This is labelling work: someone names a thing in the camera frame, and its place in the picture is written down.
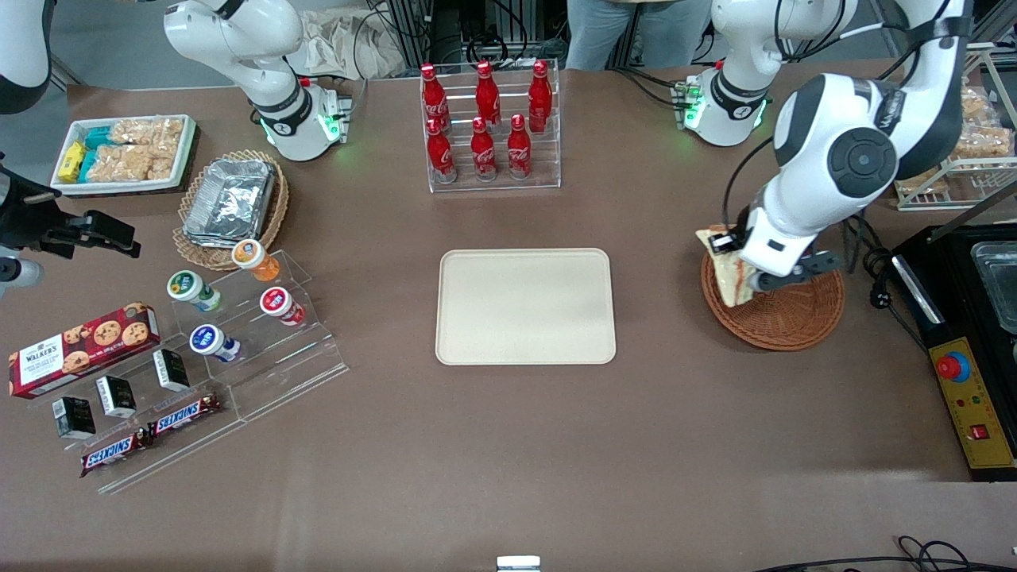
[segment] tabletop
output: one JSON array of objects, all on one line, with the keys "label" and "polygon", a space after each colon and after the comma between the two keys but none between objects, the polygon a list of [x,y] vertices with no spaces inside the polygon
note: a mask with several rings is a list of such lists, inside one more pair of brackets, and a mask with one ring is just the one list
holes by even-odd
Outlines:
[{"label": "tabletop", "polygon": [[[821,70],[886,65],[788,65],[773,93],[779,104]],[[76,478],[51,418],[0,400],[0,568],[472,571],[537,554],[548,571],[747,571],[893,554],[904,533],[1014,565],[1017,489],[967,481],[929,358],[869,305],[868,277],[845,277],[841,324],[802,352],[750,347],[707,308],[694,231],[719,222],[734,164],[775,113],[718,149],[623,78],[565,71],[561,188],[441,195],[427,190],[418,89],[372,81],[349,144],[282,162],[291,198],[276,245],[314,276],[351,370],[113,497]],[[278,157],[237,89],[68,97],[74,118],[191,115],[196,165],[241,149]],[[775,172],[760,154],[732,205]],[[141,258],[28,254],[47,277],[7,293],[0,346],[132,300],[169,311],[167,277],[191,268],[171,239],[179,199],[63,202],[134,225]],[[943,219],[879,206],[870,220],[896,244]],[[538,247],[608,254],[615,358],[440,364],[441,255]]]}]

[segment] jeans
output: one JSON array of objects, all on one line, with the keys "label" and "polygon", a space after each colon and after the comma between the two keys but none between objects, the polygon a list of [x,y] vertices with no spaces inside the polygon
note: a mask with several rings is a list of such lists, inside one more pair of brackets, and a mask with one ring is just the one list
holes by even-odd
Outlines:
[{"label": "jeans", "polygon": [[650,69],[689,65],[710,22],[710,3],[711,0],[642,4],[569,0],[572,43],[565,67],[588,71],[604,69],[614,44],[640,6],[643,64]]}]

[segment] wicker basket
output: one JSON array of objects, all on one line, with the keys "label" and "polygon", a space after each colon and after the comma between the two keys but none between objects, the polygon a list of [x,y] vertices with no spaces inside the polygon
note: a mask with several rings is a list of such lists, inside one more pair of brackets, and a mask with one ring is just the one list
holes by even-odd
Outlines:
[{"label": "wicker basket", "polygon": [[727,307],[720,299],[713,261],[703,258],[703,295],[710,310],[732,334],[764,349],[795,351],[829,336],[844,313],[844,281],[829,272],[804,284],[756,294],[743,304]]},{"label": "wicker basket", "polygon": [[[268,213],[265,216],[261,238],[258,239],[261,245],[264,246],[264,249],[271,251],[268,246],[276,239],[276,235],[279,234],[279,228],[283,226],[283,219],[286,217],[286,206],[290,201],[289,184],[286,182],[286,176],[283,175],[282,167],[279,166],[279,163],[275,159],[260,151],[234,151],[220,157],[220,159],[233,159],[235,161],[254,159],[264,161],[276,168],[276,183],[273,186],[272,198],[268,203]],[[198,187],[201,186],[201,181],[204,180],[204,174],[207,170],[208,166],[205,165],[204,169],[201,169],[201,172],[194,177],[190,186],[187,187],[187,192],[184,193],[184,197],[180,202],[180,209],[177,211],[180,214],[181,223],[187,220],[187,214],[190,213],[191,206],[194,204],[194,195],[197,193]],[[187,237],[184,236],[183,227],[174,229],[173,242],[177,245],[177,251],[180,252],[180,255],[189,263],[219,272],[237,270],[237,265],[233,264],[233,258],[229,248],[198,246],[187,240]]]}]

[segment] beige tray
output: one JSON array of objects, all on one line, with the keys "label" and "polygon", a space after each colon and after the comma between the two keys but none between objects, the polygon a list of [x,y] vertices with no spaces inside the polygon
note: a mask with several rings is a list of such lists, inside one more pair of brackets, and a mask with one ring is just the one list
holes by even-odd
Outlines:
[{"label": "beige tray", "polygon": [[599,364],[614,350],[603,250],[451,250],[441,258],[434,341],[441,363]]}]

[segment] blue snack package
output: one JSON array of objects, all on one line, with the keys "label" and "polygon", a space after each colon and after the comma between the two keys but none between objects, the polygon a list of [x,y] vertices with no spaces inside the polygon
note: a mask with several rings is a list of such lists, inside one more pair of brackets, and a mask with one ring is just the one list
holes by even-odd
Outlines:
[{"label": "blue snack package", "polygon": [[84,161],[81,162],[81,172],[77,175],[77,182],[88,182],[88,169],[92,169],[92,166],[96,164],[97,157],[98,155],[95,151],[89,151],[84,154]]},{"label": "blue snack package", "polygon": [[112,145],[113,141],[110,140],[110,131],[113,127],[93,127],[88,129],[88,132],[84,135],[84,147],[88,149],[99,149],[101,145]]}]

